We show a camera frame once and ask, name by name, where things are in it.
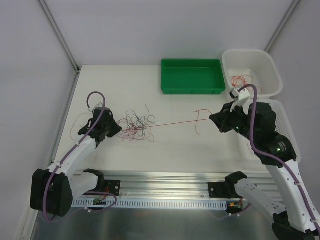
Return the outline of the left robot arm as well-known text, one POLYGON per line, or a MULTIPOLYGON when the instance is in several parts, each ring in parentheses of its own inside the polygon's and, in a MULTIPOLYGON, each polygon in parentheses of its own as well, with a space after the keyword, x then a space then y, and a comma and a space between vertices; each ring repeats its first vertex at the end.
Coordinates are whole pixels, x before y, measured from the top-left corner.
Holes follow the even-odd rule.
POLYGON ((109 108, 97 107, 65 156, 47 169, 37 169, 33 173, 30 207, 45 216, 64 217, 73 201, 82 195, 101 194, 105 189, 103 172, 88 168, 77 175, 76 171, 106 138, 114 137, 121 130, 109 108))

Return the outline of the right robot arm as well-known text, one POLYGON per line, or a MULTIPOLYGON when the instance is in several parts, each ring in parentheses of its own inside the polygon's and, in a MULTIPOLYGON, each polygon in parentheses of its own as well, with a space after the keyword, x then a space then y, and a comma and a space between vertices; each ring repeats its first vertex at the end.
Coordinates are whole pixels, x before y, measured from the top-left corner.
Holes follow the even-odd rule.
POLYGON ((290 140, 276 131, 277 114, 265 102, 231 109, 223 105, 210 115, 221 133, 235 131, 250 141, 254 154, 271 174, 282 197, 278 203, 268 197, 241 171, 226 176, 224 182, 209 184, 209 191, 219 198, 244 198, 271 223, 279 240, 314 240, 320 235, 320 215, 307 196, 299 173, 297 154, 290 140))

